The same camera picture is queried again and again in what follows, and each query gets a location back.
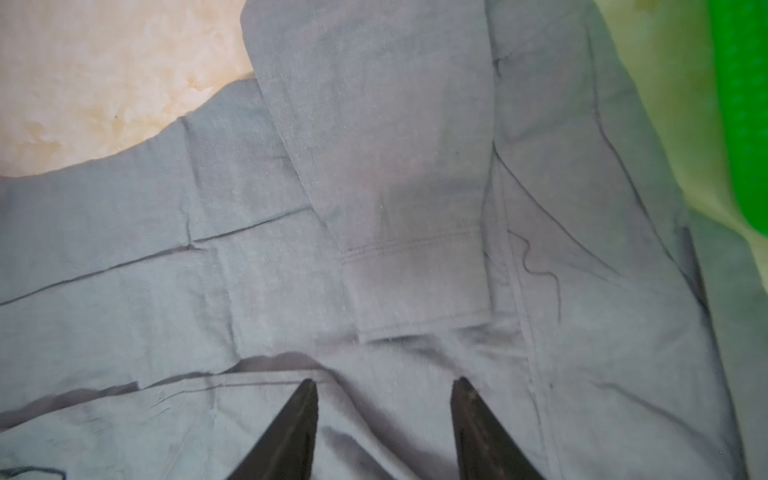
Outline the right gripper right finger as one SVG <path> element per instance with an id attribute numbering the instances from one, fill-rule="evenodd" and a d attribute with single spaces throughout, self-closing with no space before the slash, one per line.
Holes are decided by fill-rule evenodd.
<path id="1" fill-rule="evenodd" d="M 466 377 L 453 382 L 450 408 L 460 479 L 544 479 Z"/>

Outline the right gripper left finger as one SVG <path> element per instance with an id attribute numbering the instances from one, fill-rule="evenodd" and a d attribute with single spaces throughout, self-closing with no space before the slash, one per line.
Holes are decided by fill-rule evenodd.
<path id="1" fill-rule="evenodd" d="M 227 479 L 309 479 L 317 424 L 317 385 L 305 379 Z"/>

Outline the grey long sleeve shirt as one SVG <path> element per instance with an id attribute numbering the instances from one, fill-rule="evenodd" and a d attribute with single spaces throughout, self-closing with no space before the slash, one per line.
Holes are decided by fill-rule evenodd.
<path id="1" fill-rule="evenodd" d="M 255 74 L 1 183 L 1 473 L 223 479 L 315 381 L 316 479 L 455 479 L 467 378 L 547 479 L 763 479 L 746 242 L 593 1 L 250 1 Z"/>

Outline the green plastic basket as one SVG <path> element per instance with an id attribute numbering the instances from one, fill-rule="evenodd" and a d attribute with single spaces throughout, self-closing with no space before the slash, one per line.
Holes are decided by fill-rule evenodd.
<path id="1" fill-rule="evenodd" d="M 716 88 L 731 188 L 739 210 L 767 234 L 767 2 L 710 1 Z"/>

